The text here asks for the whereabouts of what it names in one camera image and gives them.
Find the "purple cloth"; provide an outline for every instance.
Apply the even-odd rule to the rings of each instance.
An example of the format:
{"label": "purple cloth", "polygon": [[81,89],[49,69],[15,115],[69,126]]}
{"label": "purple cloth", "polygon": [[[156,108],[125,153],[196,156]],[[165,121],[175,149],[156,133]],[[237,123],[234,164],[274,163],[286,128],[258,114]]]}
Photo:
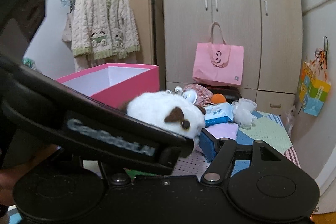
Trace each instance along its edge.
{"label": "purple cloth", "polygon": [[216,139],[229,138],[232,140],[237,139],[238,124],[236,123],[218,123],[206,128]]}

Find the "cream knit cardigan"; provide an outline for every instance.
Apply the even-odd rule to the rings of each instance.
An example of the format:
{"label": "cream knit cardigan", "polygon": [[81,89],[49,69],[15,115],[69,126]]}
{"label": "cream knit cardigan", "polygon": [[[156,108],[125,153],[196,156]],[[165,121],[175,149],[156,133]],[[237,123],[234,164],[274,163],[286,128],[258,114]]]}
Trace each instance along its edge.
{"label": "cream knit cardigan", "polygon": [[76,0],[71,49],[76,71],[88,68],[87,60],[122,59],[139,51],[129,0]]}

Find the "black eye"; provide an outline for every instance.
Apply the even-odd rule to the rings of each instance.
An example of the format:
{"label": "black eye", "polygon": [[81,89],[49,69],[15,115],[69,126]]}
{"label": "black eye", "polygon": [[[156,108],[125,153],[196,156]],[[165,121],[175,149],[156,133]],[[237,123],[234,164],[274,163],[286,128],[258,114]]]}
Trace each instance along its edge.
{"label": "black eye", "polygon": [[181,126],[183,129],[189,129],[190,128],[190,122],[188,120],[183,120],[181,122]]}

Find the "hand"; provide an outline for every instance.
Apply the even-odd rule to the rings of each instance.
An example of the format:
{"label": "hand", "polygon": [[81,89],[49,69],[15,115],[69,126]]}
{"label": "hand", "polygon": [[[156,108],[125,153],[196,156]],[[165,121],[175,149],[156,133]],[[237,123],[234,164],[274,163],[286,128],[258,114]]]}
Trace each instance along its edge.
{"label": "hand", "polygon": [[49,145],[47,148],[36,152],[28,162],[0,170],[0,204],[5,206],[14,205],[13,187],[15,183],[56,150],[56,145]]}

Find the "pink floral fabric bag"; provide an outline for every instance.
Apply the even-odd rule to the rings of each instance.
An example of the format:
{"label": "pink floral fabric bag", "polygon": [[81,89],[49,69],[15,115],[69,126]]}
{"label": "pink floral fabric bag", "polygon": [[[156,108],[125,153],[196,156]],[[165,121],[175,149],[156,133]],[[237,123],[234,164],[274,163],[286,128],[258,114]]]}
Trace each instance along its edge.
{"label": "pink floral fabric bag", "polygon": [[[223,44],[213,43],[213,29],[218,26]],[[198,43],[193,79],[196,83],[213,86],[242,84],[244,47],[226,44],[221,27],[213,22],[209,29],[209,42]]]}

